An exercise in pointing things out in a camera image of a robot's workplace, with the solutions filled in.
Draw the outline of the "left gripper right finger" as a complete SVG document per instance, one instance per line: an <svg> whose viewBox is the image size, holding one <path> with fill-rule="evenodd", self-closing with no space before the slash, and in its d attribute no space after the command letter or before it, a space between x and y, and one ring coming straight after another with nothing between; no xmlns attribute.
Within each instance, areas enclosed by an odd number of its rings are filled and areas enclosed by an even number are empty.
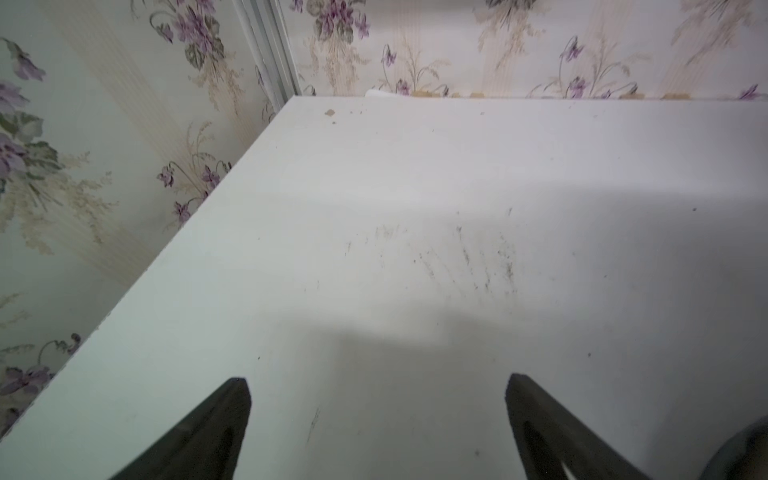
<svg viewBox="0 0 768 480"><path fill-rule="evenodd" d="M531 377L510 376L505 403L529 479L645 479Z"/></svg>

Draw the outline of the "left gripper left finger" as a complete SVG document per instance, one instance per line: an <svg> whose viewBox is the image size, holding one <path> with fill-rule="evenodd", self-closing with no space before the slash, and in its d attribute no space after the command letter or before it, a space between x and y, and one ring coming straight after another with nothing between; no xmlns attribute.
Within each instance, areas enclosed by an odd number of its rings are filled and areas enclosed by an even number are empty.
<svg viewBox="0 0 768 480"><path fill-rule="evenodd" d="M247 381L232 377L113 477L231 479L250 411Z"/></svg>

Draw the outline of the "grey ceramic pot with soil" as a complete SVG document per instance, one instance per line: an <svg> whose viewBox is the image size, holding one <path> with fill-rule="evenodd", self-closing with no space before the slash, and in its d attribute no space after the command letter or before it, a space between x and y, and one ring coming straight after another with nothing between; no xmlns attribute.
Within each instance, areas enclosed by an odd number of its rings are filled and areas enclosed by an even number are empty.
<svg viewBox="0 0 768 480"><path fill-rule="evenodd" d="M727 440L705 466L701 480L767 478L767 417Z"/></svg>

